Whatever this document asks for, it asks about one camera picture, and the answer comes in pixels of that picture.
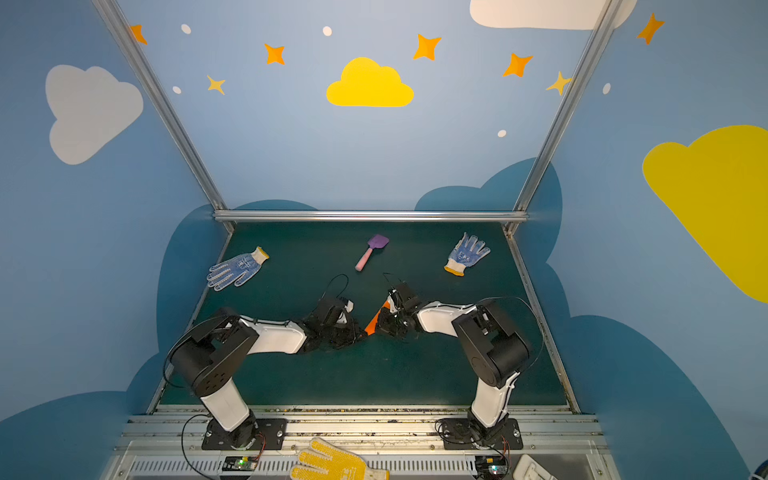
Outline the orange square paper sheet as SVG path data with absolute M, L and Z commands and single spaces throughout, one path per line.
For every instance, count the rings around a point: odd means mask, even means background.
M 391 305 L 389 302 L 385 302 L 384 305 L 375 314 L 373 319 L 365 327 L 365 332 L 368 336 L 372 336 L 376 333 L 378 325 L 391 314 Z

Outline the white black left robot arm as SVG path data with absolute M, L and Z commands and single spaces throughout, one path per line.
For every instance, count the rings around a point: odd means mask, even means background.
M 211 416 L 204 450 L 280 450 L 287 421 L 258 419 L 243 400 L 233 377 L 256 354 L 306 354 L 323 346 L 342 349 L 367 337 L 345 298 L 321 299 L 299 320 L 259 320 L 222 308 L 194 326 L 171 348 L 174 370 Z

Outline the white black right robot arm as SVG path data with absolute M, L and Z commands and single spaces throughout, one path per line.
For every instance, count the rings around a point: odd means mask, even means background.
M 411 331 L 457 338 L 478 383 L 466 417 L 435 422 L 435 431 L 444 447 L 523 447 L 518 423 L 510 417 L 508 403 L 517 380 L 530 363 L 531 349 L 495 298 L 464 305 L 423 302 L 406 283 L 400 283 L 388 291 L 386 301 L 365 331 L 401 339 Z

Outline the purple pink toy spatula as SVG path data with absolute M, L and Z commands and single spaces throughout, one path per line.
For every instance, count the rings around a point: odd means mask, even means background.
M 361 272 L 375 250 L 383 249 L 389 243 L 389 239 L 381 234 L 371 237 L 367 243 L 368 248 L 355 265 L 355 270 Z

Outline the blue dotted glove left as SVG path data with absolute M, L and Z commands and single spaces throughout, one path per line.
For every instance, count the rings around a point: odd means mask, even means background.
M 261 247 L 257 247 L 253 252 L 220 262 L 209 269 L 207 287 L 214 291 L 222 291 L 231 285 L 240 287 L 253 278 L 269 258 Z

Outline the blue dotted glove right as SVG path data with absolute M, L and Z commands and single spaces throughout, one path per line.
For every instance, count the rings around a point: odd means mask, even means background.
M 486 257 L 491 249 L 476 235 L 464 233 L 448 256 L 444 270 L 452 275 L 463 277 L 465 271 Z

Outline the yellow dotted glove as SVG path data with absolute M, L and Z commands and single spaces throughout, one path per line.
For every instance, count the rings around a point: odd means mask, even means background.
M 375 469 L 365 460 L 315 437 L 300 451 L 290 471 L 293 480 L 390 480 L 386 469 Z

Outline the left green circuit board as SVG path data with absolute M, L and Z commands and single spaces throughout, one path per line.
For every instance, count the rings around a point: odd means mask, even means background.
M 227 456 L 222 464 L 223 472 L 253 472 L 258 467 L 257 456 Z

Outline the green circuit board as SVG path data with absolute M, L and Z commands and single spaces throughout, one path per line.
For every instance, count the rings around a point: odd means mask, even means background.
M 253 472 L 258 467 L 257 456 L 227 456 L 222 464 L 223 472 Z
M 478 480 L 502 480 L 508 472 L 508 462 L 501 456 L 476 456 L 475 479 Z

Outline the right green circuit board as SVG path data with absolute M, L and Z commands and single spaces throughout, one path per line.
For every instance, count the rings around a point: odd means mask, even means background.
M 502 480 L 508 472 L 508 462 L 501 456 L 476 456 L 475 479 L 478 480 Z

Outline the white object bottom right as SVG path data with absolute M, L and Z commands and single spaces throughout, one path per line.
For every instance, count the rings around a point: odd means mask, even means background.
M 557 480 L 553 474 L 527 454 L 519 458 L 512 472 L 512 478 L 514 480 Z

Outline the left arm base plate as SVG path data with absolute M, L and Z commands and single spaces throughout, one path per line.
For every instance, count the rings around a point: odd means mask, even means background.
M 285 418 L 248 418 L 233 431 L 226 431 L 211 419 L 206 428 L 203 450 L 280 450 L 287 428 Z

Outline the left aluminium frame post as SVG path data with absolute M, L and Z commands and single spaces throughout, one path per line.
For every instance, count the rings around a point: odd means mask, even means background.
M 93 0 L 92 4 L 128 61 L 214 212 L 227 210 L 222 195 L 144 55 L 141 44 L 135 39 L 118 2 Z

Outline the aluminium frame post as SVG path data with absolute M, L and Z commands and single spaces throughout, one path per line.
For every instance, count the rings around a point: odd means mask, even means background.
M 144 55 L 141 44 L 135 39 L 118 2 L 93 0 L 92 4 L 128 61 L 214 212 L 227 210 L 222 195 Z
M 586 43 L 581 58 L 575 68 L 572 81 L 567 86 L 557 113 L 545 137 L 544 143 L 537 155 L 531 170 L 523 184 L 521 192 L 514 205 L 514 213 L 522 215 L 521 220 L 515 219 L 504 225 L 504 233 L 511 240 L 518 225 L 527 219 L 528 207 L 543 180 L 543 177 L 554 158 L 556 150 L 567 130 L 586 87 L 608 45 L 616 27 L 623 1 L 606 1 L 597 17 L 597 23 Z

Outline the right aluminium frame post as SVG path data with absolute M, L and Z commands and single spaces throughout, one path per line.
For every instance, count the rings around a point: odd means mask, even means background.
M 572 81 L 567 86 L 557 113 L 545 137 L 544 143 L 537 155 L 531 170 L 523 184 L 521 192 L 514 205 L 514 213 L 522 215 L 521 220 L 515 219 L 504 225 L 504 233 L 511 240 L 518 225 L 527 219 L 528 207 L 543 180 L 543 177 L 554 158 L 556 150 L 567 130 L 586 87 L 608 45 L 616 27 L 623 1 L 606 1 L 597 17 L 597 23 L 586 43 L 581 58 L 575 68 Z

